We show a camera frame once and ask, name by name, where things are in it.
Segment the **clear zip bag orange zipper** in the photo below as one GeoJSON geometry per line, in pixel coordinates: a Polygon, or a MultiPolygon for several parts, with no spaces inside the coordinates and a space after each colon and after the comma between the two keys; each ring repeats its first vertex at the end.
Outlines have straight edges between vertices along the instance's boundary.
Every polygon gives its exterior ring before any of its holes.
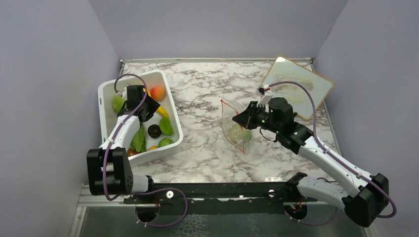
{"type": "Polygon", "coordinates": [[[221,129],[224,140],[242,154],[246,154],[253,142],[253,132],[237,124],[232,118],[244,110],[237,101],[218,96],[221,103],[221,129]]]}

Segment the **yellow banana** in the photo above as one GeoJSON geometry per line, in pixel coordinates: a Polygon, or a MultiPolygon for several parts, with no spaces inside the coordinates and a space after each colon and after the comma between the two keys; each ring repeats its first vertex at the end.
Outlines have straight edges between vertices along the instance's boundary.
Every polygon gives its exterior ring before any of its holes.
{"type": "Polygon", "coordinates": [[[160,106],[158,107],[158,109],[156,110],[156,112],[157,112],[157,113],[158,113],[161,117],[166,118],[166,119],[169,119],[169,115],[168,115],[167,111],[165,110],[165,108],[164,108],[162,105],[160,105],[160,106]]]}

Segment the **dark brown avocado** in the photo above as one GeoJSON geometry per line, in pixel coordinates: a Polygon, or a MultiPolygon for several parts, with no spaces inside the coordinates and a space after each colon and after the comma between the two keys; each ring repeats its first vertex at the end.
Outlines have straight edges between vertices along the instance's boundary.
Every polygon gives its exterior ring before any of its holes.
{"type": "Polygon", "coordinates": [[[162,135],[161,128],[157,124],[149,126],[147,132],[148,135],[153,139],[157,139],[162,135]]]}

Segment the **green leafy vegetable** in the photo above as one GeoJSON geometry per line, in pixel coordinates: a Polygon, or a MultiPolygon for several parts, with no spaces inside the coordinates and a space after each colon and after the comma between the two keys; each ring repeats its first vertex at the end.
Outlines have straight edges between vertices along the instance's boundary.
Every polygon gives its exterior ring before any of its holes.
{"type": "Polygon", "coordinates": [[[130,149],[137,152],[142,153],[145,152],[147,144],[147,136],[145,132],[145,126],[141,126],[139,130],[134,134],[134,137],[130,143],[130,149]]]}

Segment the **yellow bell pepper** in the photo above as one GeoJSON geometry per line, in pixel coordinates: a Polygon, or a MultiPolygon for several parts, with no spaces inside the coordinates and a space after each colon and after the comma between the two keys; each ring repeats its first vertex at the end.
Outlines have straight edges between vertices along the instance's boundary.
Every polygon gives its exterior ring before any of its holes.
{"type": "Polygon", "coordinates": [[[152,98],[152,95],[151,95],[151,91],[150,90],[148,90],[145,87],[143,87],[143,91],[144,91],[144,93],[147,93],[147,96],[148,97],[152,98]]]}

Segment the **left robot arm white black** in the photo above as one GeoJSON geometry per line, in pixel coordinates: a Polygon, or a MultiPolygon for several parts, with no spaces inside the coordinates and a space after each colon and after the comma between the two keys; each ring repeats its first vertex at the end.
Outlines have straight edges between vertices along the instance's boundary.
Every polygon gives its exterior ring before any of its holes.
{"type": "Polygon", "coordinates": [[[90,149],[86,155],[88,185],[93,196],[110,198],[136,193],[145,203],[155,198],[151,178],[133,174],[127,150],[135,134],[159,106],[148,96],[145,86],[127,87],[127,100],[117,114],[113,131],[98,149],[90,149]]]}

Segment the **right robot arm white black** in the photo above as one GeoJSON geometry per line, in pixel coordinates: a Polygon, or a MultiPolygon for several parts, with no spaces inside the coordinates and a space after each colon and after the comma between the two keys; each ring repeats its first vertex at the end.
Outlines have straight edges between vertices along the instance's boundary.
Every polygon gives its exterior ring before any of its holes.
{"type": "Polygon", "coordinates": [[[337,185],[321,184],[306,174],[295,175],[285,187],[286,197],[315,198],[341,210],[355,224],[369,227],[389,204],[389,180],[381,173],[372,175],[331,150],[308,127],[296,122],[291,104],[285,98],[273,98],[268,109],[251,101],[232,117],[242,128],[262,128],[276,135],[276,141],[293,153],[311,161],[329,174],[337,185]]]}

